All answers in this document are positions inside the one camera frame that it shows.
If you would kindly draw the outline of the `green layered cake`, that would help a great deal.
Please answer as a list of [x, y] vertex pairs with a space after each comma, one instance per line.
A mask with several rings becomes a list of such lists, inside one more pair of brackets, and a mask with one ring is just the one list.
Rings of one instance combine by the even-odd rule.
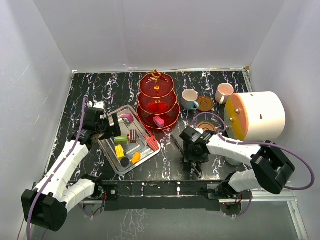
[[123, 134], [123, 135], [114, 137], [114, 143], [115, 144], [122, 145], [122, 144], [128, 144], [128, 142], [129, 142], [128, 135]]

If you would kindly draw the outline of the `brown chocolate cake slice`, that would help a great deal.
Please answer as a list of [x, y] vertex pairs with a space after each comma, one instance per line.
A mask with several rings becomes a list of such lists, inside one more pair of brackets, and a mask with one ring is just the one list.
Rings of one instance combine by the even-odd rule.
[[137, 130], [131, 129], [129, 133], [129, 142], [136, 143], [137, 142]]

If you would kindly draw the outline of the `magenta cake slice back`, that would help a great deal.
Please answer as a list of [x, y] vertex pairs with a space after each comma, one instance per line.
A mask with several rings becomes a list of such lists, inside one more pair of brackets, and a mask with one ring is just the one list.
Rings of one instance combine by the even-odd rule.
[[134, 122], [134, 117], [131, 113], [124, 113], [120, 116], [120, 118], [127, 124]]

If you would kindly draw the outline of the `yellow cake slice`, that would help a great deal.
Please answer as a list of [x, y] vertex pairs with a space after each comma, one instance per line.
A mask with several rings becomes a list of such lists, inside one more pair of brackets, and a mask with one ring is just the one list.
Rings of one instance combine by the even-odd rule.
[[114, 149], [115, 149], [115, 154], [118, 160], [121, 160], [125, 157], [125, 151], [122, 145], [116, 145]]

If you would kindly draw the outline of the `stainless steel tray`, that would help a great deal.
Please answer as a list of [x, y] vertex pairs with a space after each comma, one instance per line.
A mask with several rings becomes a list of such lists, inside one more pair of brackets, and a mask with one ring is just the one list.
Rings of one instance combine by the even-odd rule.
[[113, 113], [117, 114], [121, 136], [98, 142], [114, 172], [125, 175], [157, 155], [161, 145], [131, 106], [124, 105]]

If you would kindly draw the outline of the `brown saucer front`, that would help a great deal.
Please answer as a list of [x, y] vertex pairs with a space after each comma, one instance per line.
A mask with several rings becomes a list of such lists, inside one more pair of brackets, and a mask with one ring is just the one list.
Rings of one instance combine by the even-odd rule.
[[207, 121], [202, 121], [197, 125], [197, 128], [202, 129], [204, 132], [209, 130], [209, 131], [213, 131], [216, 132], [216, 127]]

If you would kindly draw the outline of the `brown saucer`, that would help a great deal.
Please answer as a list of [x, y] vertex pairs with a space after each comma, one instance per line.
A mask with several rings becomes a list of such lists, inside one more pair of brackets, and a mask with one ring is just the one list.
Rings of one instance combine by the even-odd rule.
[[207, 121], [202, 121], [197, 125], [197, 128], [202, 129], [204, 132], [209, 130], [209, 131], [213, 131], [216, 132], [216, 127]]
[[214, 107], [213, 100], [208, 96], [199, 96], [196, 101], [199, 104], [198, 110], [201, 112], [209, 112]]

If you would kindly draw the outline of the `black round cookie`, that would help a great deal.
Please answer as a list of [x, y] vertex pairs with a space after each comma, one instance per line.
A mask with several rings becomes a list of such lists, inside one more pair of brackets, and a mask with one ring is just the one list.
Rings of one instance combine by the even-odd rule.
[[120, 160], [120, 164], [122, 167], [127, 167], [129, 164], [130, 164], [130, 160], [129, 158], [127, 157], [123, 157], [121, 160]]

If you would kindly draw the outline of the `orange fish cookie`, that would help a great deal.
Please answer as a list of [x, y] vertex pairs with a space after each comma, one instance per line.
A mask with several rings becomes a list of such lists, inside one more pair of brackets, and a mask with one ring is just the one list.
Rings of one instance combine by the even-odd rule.
[[137, 164], [139, 161], [141, 160], [141, 153], [140, 152], [136, 152], [134, 153], [131, 162], [133, 165]]

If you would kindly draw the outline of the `red pink cake slice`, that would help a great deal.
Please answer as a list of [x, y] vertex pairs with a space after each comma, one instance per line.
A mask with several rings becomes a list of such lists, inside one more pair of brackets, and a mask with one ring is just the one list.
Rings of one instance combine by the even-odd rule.
[[160, 147], [158, 145], [158, 141], [154, 136], [147, 137], [146, 143], [154, 152], [156, 152], [160, 149]]

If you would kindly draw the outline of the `pink cake slice front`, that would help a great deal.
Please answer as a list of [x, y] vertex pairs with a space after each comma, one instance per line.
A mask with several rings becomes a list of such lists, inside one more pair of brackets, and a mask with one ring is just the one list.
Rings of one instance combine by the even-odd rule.
[[163, 128], [165, 126], [165, 121], [159, 115], [156, 115], [153, 118], [153, 121], [158, 128]]

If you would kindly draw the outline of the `red three-tier dessert stand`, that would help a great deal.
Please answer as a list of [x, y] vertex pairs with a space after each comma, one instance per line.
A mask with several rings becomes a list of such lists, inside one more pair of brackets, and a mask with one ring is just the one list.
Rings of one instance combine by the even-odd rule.
[[[136, 113], [147, 128], [166, 129], [178, 121], [181, 108], [175, 93], [175, 83], [170, 75], [155, 69], [140, 80], [139, 89]], [[164, 120], [164, 127], [157, 127], [153, 120], [155, 116]]]

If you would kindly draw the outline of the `blue and white teacup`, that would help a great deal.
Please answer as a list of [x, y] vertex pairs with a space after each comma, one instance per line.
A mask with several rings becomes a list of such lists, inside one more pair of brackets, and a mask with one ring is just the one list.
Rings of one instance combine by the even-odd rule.
[[198, 92], [193, 89], [186, 89], [182, 92], [181, 104], [185, 110], [197, 110], [199, 108]]

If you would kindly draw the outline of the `pink and white teacup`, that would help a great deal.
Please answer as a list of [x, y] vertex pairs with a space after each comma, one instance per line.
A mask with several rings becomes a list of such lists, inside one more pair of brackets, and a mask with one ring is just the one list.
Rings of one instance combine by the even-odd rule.
[[229, 97], [234, 93], [234, 88], [229, 83], [221, 83], [217, 87], [217, 91], [215, 94], [215, 100], [220, 104], [225, 104]]

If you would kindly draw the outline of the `grey tape roll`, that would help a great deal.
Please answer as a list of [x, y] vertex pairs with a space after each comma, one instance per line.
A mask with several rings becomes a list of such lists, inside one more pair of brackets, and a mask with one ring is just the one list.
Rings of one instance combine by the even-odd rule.
[[228, 164], [230, 164], [232, 166], [239, 166], [242, 164], [240, 161], [237, 161], [237, 160], [234, 160], [234, 159], [228, 158], [228, 157], [225, 157], [225, 160], [227, 161]]

